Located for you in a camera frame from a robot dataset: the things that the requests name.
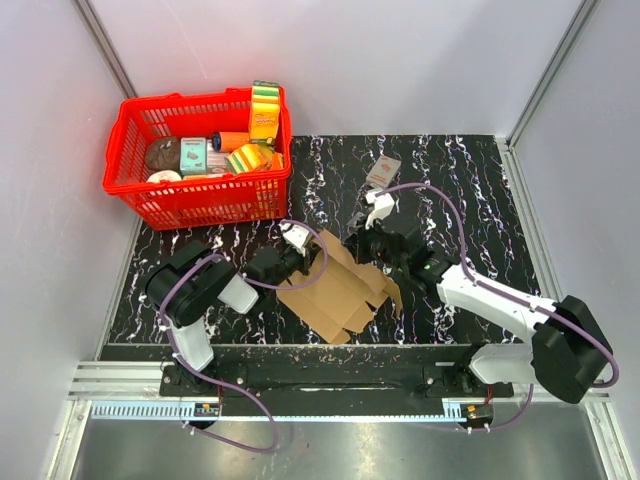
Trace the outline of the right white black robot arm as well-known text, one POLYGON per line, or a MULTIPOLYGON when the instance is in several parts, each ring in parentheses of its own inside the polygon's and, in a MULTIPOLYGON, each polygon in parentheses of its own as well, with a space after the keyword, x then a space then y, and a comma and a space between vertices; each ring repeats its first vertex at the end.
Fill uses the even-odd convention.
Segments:
POLYGON ((537 297, 491 280, 426 243, 380 226, 358 227, 344 246, 359 264, 379 262, 413 289, 507 330, 516 344, 484 344, 447 369, 468 396, 491 384, 529 383, 578 404, 595 385, 613 350, 586 303, 537 297))

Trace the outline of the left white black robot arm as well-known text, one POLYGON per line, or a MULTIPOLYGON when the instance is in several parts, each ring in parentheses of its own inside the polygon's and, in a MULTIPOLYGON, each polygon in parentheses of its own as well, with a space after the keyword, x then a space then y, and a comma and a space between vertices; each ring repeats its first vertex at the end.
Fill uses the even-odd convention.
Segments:
POLYGON ((205 314, 213 306, 257 319, 275 307, 273 290, 262 285, 280 285, 294 273, 308 274, 321 248, 313 244, 305 254, 289 246, 280 251, 262 247, 243 272, 214 254, 199 241, 179 250, 144 277, 144 293, 161 312, 178 352, 188 362, 182 384, 195 395, 211 392, 217 373, 210 366, 214 352, 205 331, 205 314))

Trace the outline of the brown cardboard box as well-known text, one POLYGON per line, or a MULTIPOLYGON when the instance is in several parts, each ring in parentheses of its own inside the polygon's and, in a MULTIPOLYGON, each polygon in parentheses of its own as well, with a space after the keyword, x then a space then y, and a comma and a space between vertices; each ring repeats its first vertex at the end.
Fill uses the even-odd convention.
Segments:
POLYGON ((371 264, 356 263, 330 232, 323 230, 320 237, 327 246, 327 268, 321 268, 323 255, 318 254, 310 274, 319 278, 304 288, 300 285, 307 278, 294 272, 287 281, 293 288, 276 292, 282 303, 330 344, 344 344, 352 333, 363 332, 374 311, 388 299, 395 305, 395 315, 401 315, 400 289, 391 278, 371 264))

